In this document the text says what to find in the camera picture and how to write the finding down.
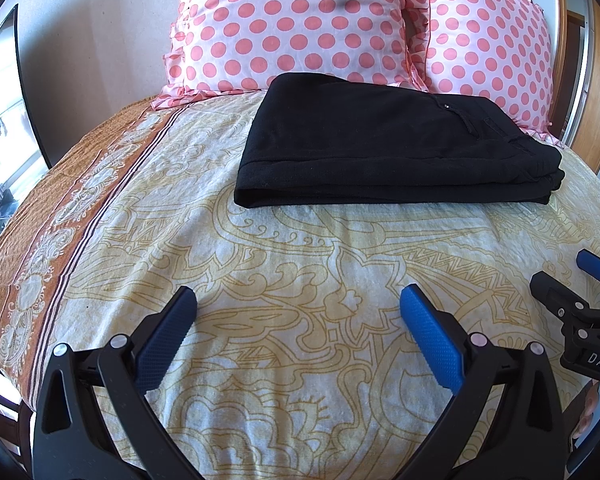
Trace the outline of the person right hand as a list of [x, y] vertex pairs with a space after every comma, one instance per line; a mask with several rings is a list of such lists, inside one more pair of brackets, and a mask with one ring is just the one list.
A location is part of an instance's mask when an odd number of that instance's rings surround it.
[[600, 383], [597, 380], [592, 381], [592, 385], [588, 388], [584, 397], [583, 411], [579, 417], [577, 426], [574, 427], [571, 437], [573, 440], [582, 437], [591, 427], [594, 413], [597, 408], [598, 402], [600, 402]]

